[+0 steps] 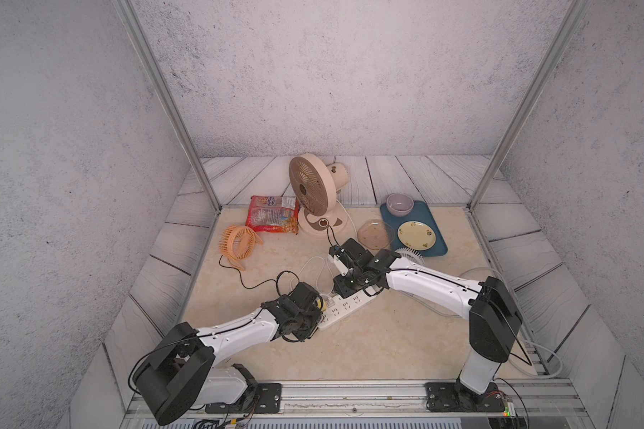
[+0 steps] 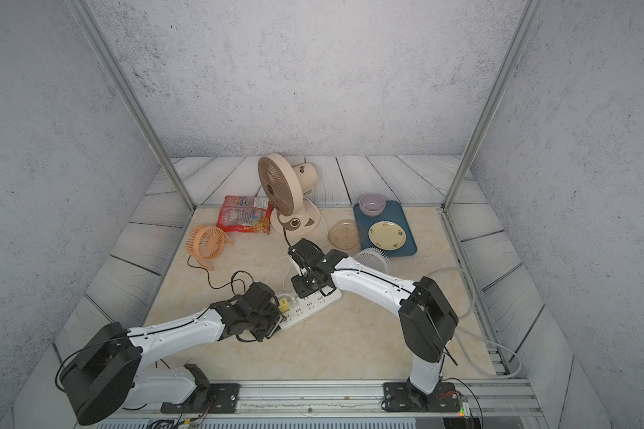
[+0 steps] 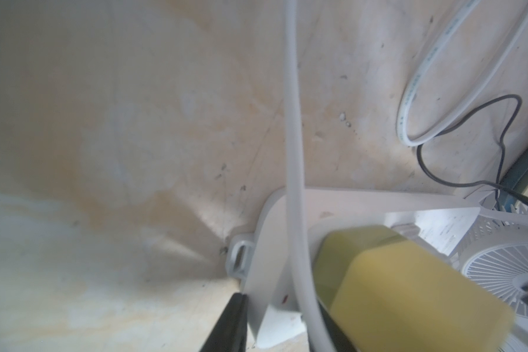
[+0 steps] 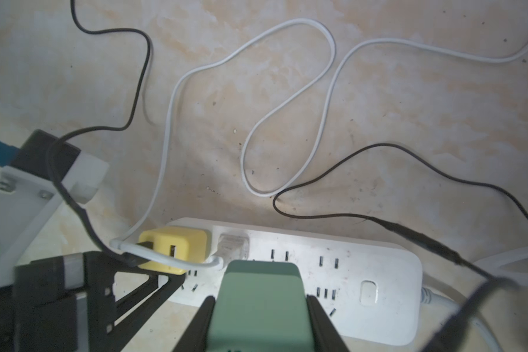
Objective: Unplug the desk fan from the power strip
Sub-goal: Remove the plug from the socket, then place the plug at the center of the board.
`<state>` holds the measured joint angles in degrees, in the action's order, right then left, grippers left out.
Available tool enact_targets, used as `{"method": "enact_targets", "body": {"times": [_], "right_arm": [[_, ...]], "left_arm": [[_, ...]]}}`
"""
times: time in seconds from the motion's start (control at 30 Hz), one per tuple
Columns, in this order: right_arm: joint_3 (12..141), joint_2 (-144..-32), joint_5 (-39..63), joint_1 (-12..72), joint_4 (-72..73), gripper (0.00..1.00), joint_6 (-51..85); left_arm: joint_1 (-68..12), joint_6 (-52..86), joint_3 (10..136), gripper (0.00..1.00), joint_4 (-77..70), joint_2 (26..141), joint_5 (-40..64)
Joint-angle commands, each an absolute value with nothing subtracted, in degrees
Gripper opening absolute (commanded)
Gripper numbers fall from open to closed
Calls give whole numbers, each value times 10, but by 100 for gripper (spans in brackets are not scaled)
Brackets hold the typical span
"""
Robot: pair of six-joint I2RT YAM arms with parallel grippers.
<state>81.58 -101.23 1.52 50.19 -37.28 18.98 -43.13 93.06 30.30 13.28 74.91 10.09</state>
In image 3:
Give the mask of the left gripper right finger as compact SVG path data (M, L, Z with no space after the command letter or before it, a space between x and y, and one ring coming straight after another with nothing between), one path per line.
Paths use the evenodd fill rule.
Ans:
M337 352L358 352L358 349L347 338L340 327L333 321L322 304L319 305L326 330Z

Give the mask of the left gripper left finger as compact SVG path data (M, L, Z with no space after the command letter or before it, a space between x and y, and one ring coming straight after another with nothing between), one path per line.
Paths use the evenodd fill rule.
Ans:
M249 298L246 294L234 293L199 351L244 352L248 305Z

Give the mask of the yellow USB charger plug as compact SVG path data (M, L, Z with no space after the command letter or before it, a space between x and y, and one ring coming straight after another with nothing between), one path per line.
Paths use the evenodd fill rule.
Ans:
M497 351L515 322L506 303L384 226L329 233L313 276L361 351Z

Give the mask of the white power strip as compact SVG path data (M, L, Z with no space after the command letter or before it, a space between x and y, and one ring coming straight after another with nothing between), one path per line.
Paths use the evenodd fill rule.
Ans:
M419 228L418 236L450 255L474 224L479 205L460 197L352 189L305 191L309 253L335 230L383 225ZM287 247L284 189L265 201L255 230L230 239L226 272L249 297L248 324L259 349L274 348L306 332L296 300Z

